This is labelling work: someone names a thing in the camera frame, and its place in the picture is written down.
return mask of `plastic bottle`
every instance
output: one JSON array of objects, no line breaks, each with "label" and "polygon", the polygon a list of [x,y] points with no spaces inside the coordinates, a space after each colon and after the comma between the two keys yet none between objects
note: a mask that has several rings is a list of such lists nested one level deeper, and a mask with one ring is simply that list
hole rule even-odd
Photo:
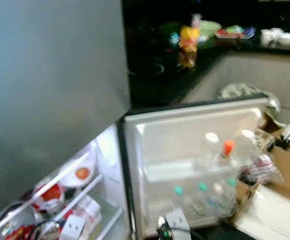
[{"label": "plastic bottle", "polygon": [[197,187],[199,189],[199,193],[193,205],[195,212],[198,215],[210,215],[212,210],[210,204],[208,203],[208,186],[204,182],[200,182]]},{"label": "plastic bottle", "polygon": [[213,191],[207,198],[208,204],[216,216],[225,217],[228,215],[228,198],[225,195],[224,188],[218,182],[213,184]]},{"label": "plastic bottle", "polygon": [[184,191],[183,188],[181,186],[176,186],[174,188],[174,193],[175,193],[175,197],[173,200],[173,209],[177,209],[177,208],[183,208],[183,201],[184,201]]},{"label": "plastic bottle", "polygon": [[229,164],[231,162],[230,155],[235,148],[235,143],[232,140],[226,140],[223,145],[221,154],[219,155],[218,162],[220,164]]},{"label": "plastic bottle", "polygon": [[234,178],[228,178],[225,182],[222,182],[222,186],[224,189],[224,196],[227,199],[227,205],[224,208],[228,211],[228,214],[231,215],[232,210],[236,205],[236,186],[237,182]]},{"label": "plastic bottle", "polygon": [[200,29],[201,28],[201,20],[202,15],[200,15],[199,13],[195,13],[191,15],[191,27],[192,28],[196,28],[196,29]]},{"label": "plastic bottle", "polygon": [[232,164],[244,166],[250,162],[251,151],[254,149],[255,134],[251,130],[244,129],[240,135],[234,139],[235,149],[232,153]]},{"label": "plastic bottle", "polygon": [[219,137],[213,132],[207,132],[199,147],[198,157],[194,160],[194,169],[200,171],[213,166],[213,160],[219,150]]}]

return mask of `water bottle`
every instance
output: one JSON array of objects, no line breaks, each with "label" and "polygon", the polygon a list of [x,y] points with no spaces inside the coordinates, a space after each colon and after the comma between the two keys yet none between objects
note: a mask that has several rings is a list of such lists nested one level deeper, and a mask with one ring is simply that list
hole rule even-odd
[{"label": "water bottle", "polygon": [[228,178],[226,180],[221,181],[221,185],[224,189],[224,196],[227,199],[227,204],[224,205],[224,209],[228,212],[228,215],[232,214],[233,209],[236,205],[236,185],[237,182],[234,178]]},{"label": "water bottle", "polygon": [[225,195],[224,188],[218,182],[213,184],[213,191],[207,198],[208,204],[216,216],[225,217],[228,214],[229,199]]},{"label": "water bottle", "polygon": [[255,134],[251,130],[244,129],[240,135],[234,139],[235,149],[231,155],[231,163],[234,166],[244,166],[248,164],[251,151],[254,149]]},{"label": "water bottle", "polygon": [[199,215],[211,215],[213,211],[210,204],[208,203],[208,186],[206,185],[206,183],[200,182],[197,187],[199,189],[199,193],[194,205],[195,211]]},{"label": "water bottle", "polygon": [[174,188],[174,200],[173,200],[173,209],[178,209],[178,208],[183,208],[183,202],[184,202],[184,191],[183,188],[181,186],[176,186]]},{"label": "water bottle", "polygon": [[208,132],[205,134],[205,138],[199,146],[199,154],[193,163],[196,171],[213,166],[213,160],[219,150],[219,142],[219,137],[215,133]]}]

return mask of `white bowl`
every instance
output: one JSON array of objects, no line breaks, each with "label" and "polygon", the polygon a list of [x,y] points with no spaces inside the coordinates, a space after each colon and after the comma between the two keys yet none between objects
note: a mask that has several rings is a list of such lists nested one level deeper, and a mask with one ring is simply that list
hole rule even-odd
[{"label": "white bowl", "polygon": [[279,44],[290,46],[290,32],[283,32],[277,39]]}]

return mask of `bowl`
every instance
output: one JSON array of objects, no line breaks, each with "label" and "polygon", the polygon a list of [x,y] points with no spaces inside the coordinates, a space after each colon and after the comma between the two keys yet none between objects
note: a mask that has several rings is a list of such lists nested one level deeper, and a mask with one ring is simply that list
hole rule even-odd
[{"label": "bowl", "polygon": [[[39,184],[35,187],[34,193],[44,187],[45,184]],[[65,194],[63,187],[56,183],[49,190],[43,193],[32,206],[40,213],[55,214],[57,213],[65,202]]]},{"label": "bowl", "polygon": [[[0,214],[0,221],[22,204],[23,202],[17,201],[7,206]],[[41,221],[42,216],[33,207],[28,206],[0,228],[0,240],[24,239]]]},{"label": "bowl", "polygon": [[201,21],[200,23],[200,35],[208,38],[214,36],[215,32],[220,30],[222,26],[214,21]]},{"label": "bowl", "polygon": [[290,32],[281,33],[277,41],[281,45],[290,46]]}]

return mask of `teal bottle cap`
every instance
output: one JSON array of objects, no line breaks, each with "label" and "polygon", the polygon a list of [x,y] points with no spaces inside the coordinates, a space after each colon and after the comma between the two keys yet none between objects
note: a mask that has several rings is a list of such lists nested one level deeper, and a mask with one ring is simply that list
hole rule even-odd
[{"label": "teal bottle cap", "polygon": [[177,195],[181,196],[181,195],[183,195],[183,188],[182,188],[181,186],[176,186],[176,187],[174,188],[174,192],[175,192]]},{"label": "teal bottle cap", "polygon": [[227,182],[228,182],[228,184],[229,184],[231,187],[236,187],[236,181],[235,181],[235,179],[233,179],[233,178],[229,178],[229,179],[227,180]]},{"label": "teal bottle cap", "polygon": [[198,188],[199,188],[199,190],[201,190],[202,192],[206,192],[207,189],[208,189],[207,185],[206,185],[204,182],[199,183],[199,184],[198,184]]}]

